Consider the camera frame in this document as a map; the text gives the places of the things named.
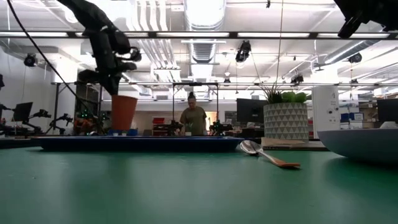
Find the computer monitor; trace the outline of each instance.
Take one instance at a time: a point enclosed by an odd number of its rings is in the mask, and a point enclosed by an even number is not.
[[[377,100],[377,113],[381,122],[398,122],[398,99]]]
[[[237,120],[243,122],[264,123],[266,100],[236,99]]]
[[[29,119],[32,105],[33,105],[33,102],[18,104],[14,110],[13,120],[14,121],[27,121]]]

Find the patterned planter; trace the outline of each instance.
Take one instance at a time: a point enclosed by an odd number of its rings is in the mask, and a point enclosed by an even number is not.
[[[308,115],[305,103],[276,103],[264,106],[266,138],[308,142]]]

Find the olive green shirt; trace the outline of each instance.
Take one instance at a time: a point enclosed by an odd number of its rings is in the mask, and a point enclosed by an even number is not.
[[[205,110],[200,106],[194,109],[187,108],[182,112],[180,122],[185,125],[185,132],[191,132],[193,136],[201,136],[205,130]]]

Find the gray bowl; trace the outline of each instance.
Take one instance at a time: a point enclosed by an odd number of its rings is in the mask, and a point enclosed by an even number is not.
[[[350,159],[398,162],[398,128],[319,131],[318,136],[330,151]]]

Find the blue tray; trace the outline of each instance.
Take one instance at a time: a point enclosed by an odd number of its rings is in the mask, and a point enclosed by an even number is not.
[[[225,152],[244,139],[232,137],[77,136],[35,138],[50,151]]]

